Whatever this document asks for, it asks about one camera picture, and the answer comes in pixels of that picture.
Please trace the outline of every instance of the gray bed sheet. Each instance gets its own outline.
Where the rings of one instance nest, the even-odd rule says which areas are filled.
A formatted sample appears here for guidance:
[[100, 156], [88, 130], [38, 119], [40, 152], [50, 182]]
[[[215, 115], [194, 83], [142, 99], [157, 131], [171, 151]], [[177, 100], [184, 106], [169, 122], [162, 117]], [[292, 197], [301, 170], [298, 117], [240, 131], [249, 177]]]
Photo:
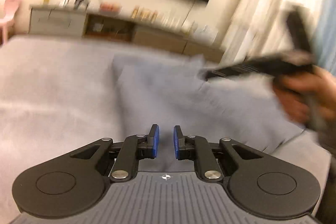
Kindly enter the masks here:
[[[185, 60], [60, 37], [18, 36], [0, 49], [0, 224], [19, 214], [11, 185], [23, 170], [102, 137], [123, 141], [111, 77], [116, 53], [167, 64]], [[324, 189], [330, 155], [312, 134], [300, 135], [274, 155], [312, 172]]]

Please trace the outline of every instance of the crosshair logo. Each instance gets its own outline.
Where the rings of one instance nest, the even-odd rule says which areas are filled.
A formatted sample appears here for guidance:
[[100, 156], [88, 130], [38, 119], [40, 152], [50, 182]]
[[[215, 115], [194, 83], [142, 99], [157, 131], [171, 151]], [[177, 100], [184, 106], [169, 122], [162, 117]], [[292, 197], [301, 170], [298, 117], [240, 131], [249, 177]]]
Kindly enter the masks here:
[[163, 178], [164, 180], [169, 180], [170, 178], [172, 178], [172, 176], [168, 175], [168, 174], [165, 174], [163, 175], [161, 178]]

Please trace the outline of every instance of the gray blanket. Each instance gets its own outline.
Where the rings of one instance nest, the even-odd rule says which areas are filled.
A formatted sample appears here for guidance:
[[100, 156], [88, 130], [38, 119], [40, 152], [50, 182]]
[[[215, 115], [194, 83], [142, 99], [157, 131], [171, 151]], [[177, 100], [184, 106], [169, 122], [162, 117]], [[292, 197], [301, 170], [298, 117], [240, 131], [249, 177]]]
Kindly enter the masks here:
[[[0, 224], [9, 223], [19, 214], [11, 187], [21, 172], [102, 137], [111, 137], [115, 142], [125, 139], [121, 127], [130, 117], [120, 121], [116, 99], [122, 101], [122, 96], [115, 92], [111, 78], [112, 60], [121, 54], [155, 60], [147, 63], [181, 65], [185, 58], [132, 45], [63, 37], [16, 36], [1, 47]], [[121, 59], [124, 64], [116, 62], [121, 65], [119, 76], [124, 65], [143, 63], [142, 59], [119, 57]], [[256, 95], [263, 90], [261, 85], [249, 80], [244, 83], [220, 80], [217, 84], [221, 86], [222, 83], [225, 89], [228, 84], [230, 87], [243, 85], [249, 93], [256, 90]], [[134, 122], [133, 128], [147, 132], [151, 123], [144, 120], [137, 125]], [[162, 140], [163, 125], [160, 126]], [[134, 133], [129, 128], [128, 134], [133, 134], [132, 131]], [[171, 134], [169, 127], [169, 144]], [[167, 155], [173, 154], [170, 148], [167, 150]], [[302, 134], [294, 138], [273, 155], [312, 172], [324, 189], [330, 155], [310, 136]]]
[[275, 98], [254, 96], [232, 85], [210, 85], [198, 77], [201, 60], [165, 65], [141, 58], [115, 56], [113, 69], [125, 135], [147, 134], [159, 125], [155, 160], [142, 160], [146, 171], [193, 170], [191, 161], [177, 161], [173, 128], [199, 135], [209, 142], [229, 137], [257, 150], [272, 153], [302, 133], [289, 122]]

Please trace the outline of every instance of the bottle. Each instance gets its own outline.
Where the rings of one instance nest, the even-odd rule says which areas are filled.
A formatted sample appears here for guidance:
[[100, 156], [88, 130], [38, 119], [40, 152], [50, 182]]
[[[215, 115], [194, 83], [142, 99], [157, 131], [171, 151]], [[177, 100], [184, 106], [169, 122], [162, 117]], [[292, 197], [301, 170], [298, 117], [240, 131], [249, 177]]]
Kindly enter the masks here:
[[135, 19], [137, 17], [137, 14], [139, 12], [139, 6], [135, 6], [134, 7], [134, 10], [133, 10], [133, 13], [132, 13], [132, 18]]
[[158, 17], [158, 12], [154, 11], [154, 13], [152, 14], [151, 22], [154, 23], [157, 17]]

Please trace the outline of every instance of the black tool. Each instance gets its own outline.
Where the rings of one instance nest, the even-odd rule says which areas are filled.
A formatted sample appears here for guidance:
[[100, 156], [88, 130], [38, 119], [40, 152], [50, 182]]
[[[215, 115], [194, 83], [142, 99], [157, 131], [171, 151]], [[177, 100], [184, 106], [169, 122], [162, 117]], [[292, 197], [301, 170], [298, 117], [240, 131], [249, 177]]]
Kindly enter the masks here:
[[13, 183], [20, 211], [41, 218], [63, 218], [80, 213], [98, 202], [114, 182], [137, 175], [141, 159], [154, 159], [159, 127], [148, 135], [127, 137], [113, 143], [103, 138], [21, 173]]
[[103, 138], [24, 171], [13, 184], [22, 214], [12, 224], [317, 223], [309, 213], [320, 187], [308, 171], [175, 126], [175, 156], [194, 161], [194, 171], [139, 172], [139, 160], [156, 157], [158, 138], [153, 125], [149, 135]]
[[[300, 7], [293, 6], [293, 9], [288, 13], [286, 24], [292, 37], [294, 50], [250, 59], [225, 68], [203, 71], [201, 77], [207, 81], [214, 77], [229, 78], [249, 73], [260, 73], [274, 76], [274, 83], [280, 88], [284, 88], [278, 81], [278, 77], [281, 75], [292, 75], [298, 72], [313, 73], [315, 60], [300, 15]], [[302, 96], [310, 107], [310, 121], [307, 127], [315, 131], [324, 130], [326, 124], [318, 112], [314, 95], [303, 94]]]

